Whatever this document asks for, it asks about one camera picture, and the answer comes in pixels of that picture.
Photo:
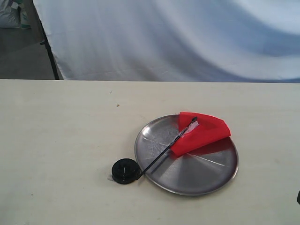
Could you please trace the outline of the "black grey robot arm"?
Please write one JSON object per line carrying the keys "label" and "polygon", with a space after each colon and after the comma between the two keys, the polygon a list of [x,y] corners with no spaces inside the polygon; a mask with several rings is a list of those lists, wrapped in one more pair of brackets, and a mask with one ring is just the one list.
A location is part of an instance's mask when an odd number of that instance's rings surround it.
{"label": "black grey robot arm", "polygon": [[297,203],[300,205],[300,191],[298,192],[298,195],[297,195]]}

